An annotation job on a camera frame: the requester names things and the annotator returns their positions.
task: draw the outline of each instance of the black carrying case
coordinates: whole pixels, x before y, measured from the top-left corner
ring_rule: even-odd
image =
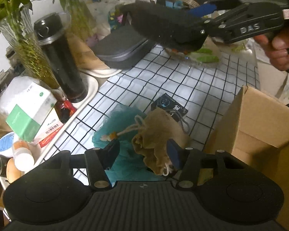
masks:
[[[113,69],[129,69],[136,65],[155,45],[139,33],[131,25],[125,25],[91,49],[108,67]]]

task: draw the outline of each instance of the ribbed black surface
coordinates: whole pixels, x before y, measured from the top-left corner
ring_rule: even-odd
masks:
[[[118,182],[107,192],[93,195],[72,218],[46,226],[17,221],[6,231],[282,231],[276,222],[242,226],[207,213],[191,192],[174,189],[170,182]]]

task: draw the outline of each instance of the black water bottle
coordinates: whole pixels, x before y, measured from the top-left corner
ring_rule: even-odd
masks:
[[[52,13],[40,18],[34,23],[34,31],[68,100],[72,103],[82,101],[88,94],[88,88],[76,67],[60,16]]]

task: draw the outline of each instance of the green and white box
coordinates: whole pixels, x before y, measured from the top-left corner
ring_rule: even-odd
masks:
[[[50,91],[32,82],[20,93],[6,122],[20,139],[31,142],[56,102]]]

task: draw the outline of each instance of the hand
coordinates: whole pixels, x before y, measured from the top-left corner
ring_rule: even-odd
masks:
[[[283,29],[270,43],[265,35],[255,36],[254,40],[264,49],[271,64],[280,71],[289,69],[289,27]]]

